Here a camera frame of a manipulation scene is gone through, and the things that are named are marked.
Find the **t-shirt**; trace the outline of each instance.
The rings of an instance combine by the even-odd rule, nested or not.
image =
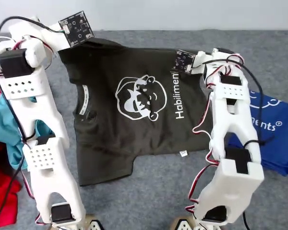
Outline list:
[[[36,136],[47,136],[53,134],[49,127],[40,120],[35,123]],[[17,169],[23,154],[23,143],[16,121],[8,108],[3,96],[0,94],[0,142],[6,144],[10,165]],[[27,168],[24,161],[22,169]]]
[[[206,104],[200,76],[173,72],[176,50],[92,38],[59,55],[78,91],[80,185],[130,175],[136,156],[208,148],[192,133]],[[211,131],[210,113],[202,128]]]
[[[261,129],[262,140],[267,140],[260,147],[262,165],[285,176],[288,174],[288,103],[265,95],[262,122],[259,124],[260,94],[251,91],[250,96],[253,125],[256,129]],[[233,135],[228,144],[242,147],[236,135]]]

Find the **white wall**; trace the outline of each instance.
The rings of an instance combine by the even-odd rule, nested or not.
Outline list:
[[[0,22],[50,25],[81,10],[93,30],[288,29],[288,0],[0,0]]]

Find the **black cable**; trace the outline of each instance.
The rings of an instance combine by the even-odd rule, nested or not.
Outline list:
[[[20,132],[20,135],[21,135],[22,142],[25,143],[25,142],[28,140],[28,138],[25,137],[24,129],[23,129],[22,125],[20,124],[20,121],[19,121],[19,119],[18,119],[15,111],[13,110],[13,108],[12,108],[9,100],[6,98],[6,96],[5,96],[5,94],[4,94],[3,90],[2,90],[1,85],[0,85],[0,92],[1,92],[3,98],[4,98],[5,102],[6,102],[9,110],[11,111],[11,113],[12,113],[12,115],[13,115],[13,118],[14,118],[15,121],[16,121],[16,124],[17,124],[17,126],[18,126],[18,129],[19,129],[19,132]]]
[[[48,26],[45,26],[43,23],[34,21],[34,20],[32,20],[32,19],[29,19],[29,18],[25,18],[25,17],[22,17],[22,16],[11,16],[11,17],[8,17],[8,18],[4,19],[4,20],[1,22],[1,24],[0,24],[0,32],[1,32],[1,29],[2,29],[2,27],[4,26],[4,24],[5,24],[7,21],[12,20],[12,19],[24,20],[24,21],[30,22],[30,23],[32,23],[32,24],[38,25],[39,27],[44,28],[44,29],[49,30],[49,31],[54,32],[54,33],[64,33],[64,31],[56,31],[56,30],[53,30],[53,29],[49,28]]]
[[[3,208],[4,208],[4,206],[5,206],[5,203],[6,203],[7,199],[8,199],[10,190],[11,190],[12,185],[13,185],[13,181],[16,179],[17,174],[20,172],[23,163],[24,163],[24,155],[21,157],[21,160],[20,160],[20,163],[19,163],[19,165],[18,165],[18,168],[17,168],[17,170],[15,171],[15,173],[14,173],[14,175],[13,175],[13,177],[12,177],[10,183],[9,183],[8,188],[6,189],[6,193],[5,193],[4,199],[3,199],[2,204],[1,204],[1,206],[0,206],[0,214],[1,214],[1,212],[2,212],[2,210],[3,210]]]
[[[259,90],[259,94],[260,94],[259,111],[258,111],[258,121],[259,121],[258,140],[261,142],[262,139],[261,139],[260,126],[262,123],[262,108],[263,108],[263,104],[264,104],[264,93],[263,93],[263,89],[262,89],[260,83],[258,82],[257,78],[254,76],[254,74],[248,68],[246,68],[245,65],[241,64],[240,62],[237,62],[237,61],[234,61],[231,59],[215,59],[215,60],[206,61],[203,64],[205,65],[205,64],[209,64],[209,63],[213,63],[213,62],[218,62],[218,61],[232,62],[232,63],[235,63],[235,64],[241,66],[242,68],[244,68],[247,71],[247,73],[251,76],[251,78],[254,80],[255,84],[257,85],[258,90]]]
[[[248,223],[246,222],[245,212],[243,212],[242,215],[243,215],[243,222],[244,222],[245,228],[246,228],[247,230],[251,230],[251,229],[249,228]]]

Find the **dark green t-shirt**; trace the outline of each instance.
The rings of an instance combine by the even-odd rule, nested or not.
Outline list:
[[[92,38],[59,54],[78,91],[80,185],[130,175],[136,156],[208,148],[206,135],[192,133],[206,105],[200,76],[173,71],[174,49]],[[202,129],[211,128],[208,114]]]

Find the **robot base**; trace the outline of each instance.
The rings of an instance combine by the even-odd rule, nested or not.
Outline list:
[[[170,230],[225,230],[225,229],[215,226],[209,226],[205,228],[202,226],[196,226],[191,216],[185,216],[176,218],[173,221]]]
[[[48,230],[57,230],[58,228],[49,227]],[[87,214],[85,216],[85,230],[105,230],[101,223],[96,220],[94,215]]]

